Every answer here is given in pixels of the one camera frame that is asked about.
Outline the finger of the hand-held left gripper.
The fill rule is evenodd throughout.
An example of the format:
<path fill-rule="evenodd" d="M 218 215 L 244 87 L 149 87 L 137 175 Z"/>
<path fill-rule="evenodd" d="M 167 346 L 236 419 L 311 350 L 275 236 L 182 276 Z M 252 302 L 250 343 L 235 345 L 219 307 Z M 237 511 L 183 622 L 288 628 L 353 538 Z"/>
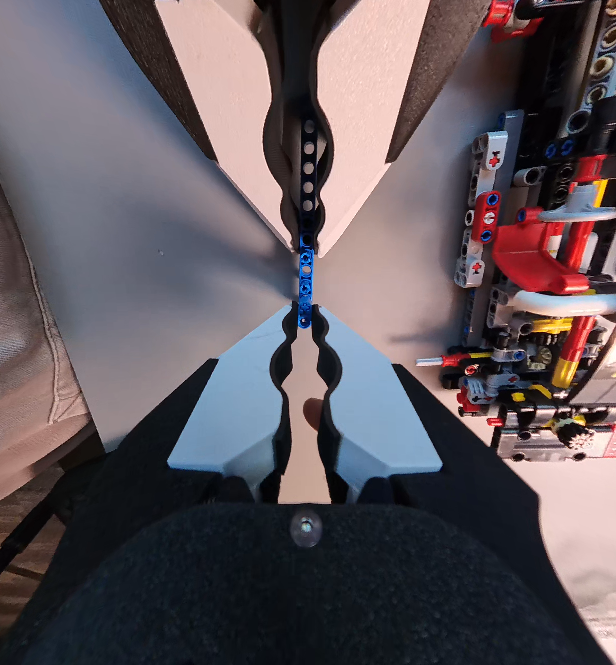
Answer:
<path fill-rule="evenodd" d="M 429 1 L 336 1 L 317 56 L 317 99 L 333 160 L 320 198 L 324 257 L 387 171 L 411 65 Z"/>
<path fill-rule="evenodd" d="M 255 32 L 254 1 L 156 1 L 220 170 L 279 241 L 291 248 L 281 219 L 281 187 L 263 153 L 272 101 L 270 75 Z"/>

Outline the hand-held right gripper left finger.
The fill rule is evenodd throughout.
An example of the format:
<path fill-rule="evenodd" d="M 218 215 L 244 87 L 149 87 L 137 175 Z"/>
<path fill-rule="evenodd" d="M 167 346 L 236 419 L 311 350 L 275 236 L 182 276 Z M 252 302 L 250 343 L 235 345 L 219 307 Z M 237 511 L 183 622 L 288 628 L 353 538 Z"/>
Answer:
<path fill-rule="evenodd" d="M 297 304 L 221 354 L 168 458 L 172 469 L 213 471 L 246 481 L 258 501 L 276 503 L 291 453 L 289 400 Z"/>

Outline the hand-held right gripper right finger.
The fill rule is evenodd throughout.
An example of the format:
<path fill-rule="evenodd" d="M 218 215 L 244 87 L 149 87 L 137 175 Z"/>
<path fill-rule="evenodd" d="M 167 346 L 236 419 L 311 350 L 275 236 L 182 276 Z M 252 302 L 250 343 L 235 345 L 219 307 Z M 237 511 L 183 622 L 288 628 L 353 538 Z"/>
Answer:
<path fill-rule="evenodd" d="M 312 311 L 326 385 L 318 450 L 333 503 L 355 503 L 371 478 L 442 469 L 391 361 L 325 307 Z"/>

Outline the long blue lego beam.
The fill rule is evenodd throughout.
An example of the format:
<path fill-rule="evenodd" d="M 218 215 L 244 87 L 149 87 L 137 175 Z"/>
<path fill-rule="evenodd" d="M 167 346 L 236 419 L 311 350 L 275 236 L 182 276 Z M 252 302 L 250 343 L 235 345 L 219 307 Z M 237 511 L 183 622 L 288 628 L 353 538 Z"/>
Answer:
<path fill-rule="evenodd" d="M 297 324 L 308 329 L 312 322 L 313 269 L 317 228 L 317 145 L 318 129 L 314 109 L 301 107 L 299 141 L 299 288 Z"/>

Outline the partly built lego car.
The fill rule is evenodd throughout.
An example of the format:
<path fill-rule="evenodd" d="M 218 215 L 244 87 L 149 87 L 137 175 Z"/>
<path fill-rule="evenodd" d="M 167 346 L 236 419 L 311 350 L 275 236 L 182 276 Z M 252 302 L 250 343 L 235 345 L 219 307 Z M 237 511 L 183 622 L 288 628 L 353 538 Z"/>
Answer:
<path fill-rule="evenodd" d="M 616 459 L 616 1 L 493 1 L 523 42 L 510 110 L 471 145 L 440 368 L 503 460 Z"/>

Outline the black chair base leg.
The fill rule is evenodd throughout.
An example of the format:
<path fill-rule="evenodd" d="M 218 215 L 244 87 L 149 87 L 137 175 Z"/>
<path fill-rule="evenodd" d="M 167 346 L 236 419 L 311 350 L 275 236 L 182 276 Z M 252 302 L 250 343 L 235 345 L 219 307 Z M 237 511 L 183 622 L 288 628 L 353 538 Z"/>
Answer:
<path fill-rule="evenodd" d="M 99 469 L 99 463 L 86 463 L 69 470 L 56 482 L 49 494 L 3 540 L 0 546 L 0 576 L 14 558 L 26 550 L 51 517 L 57 517 L 63 525 L 71 521 Z"/>

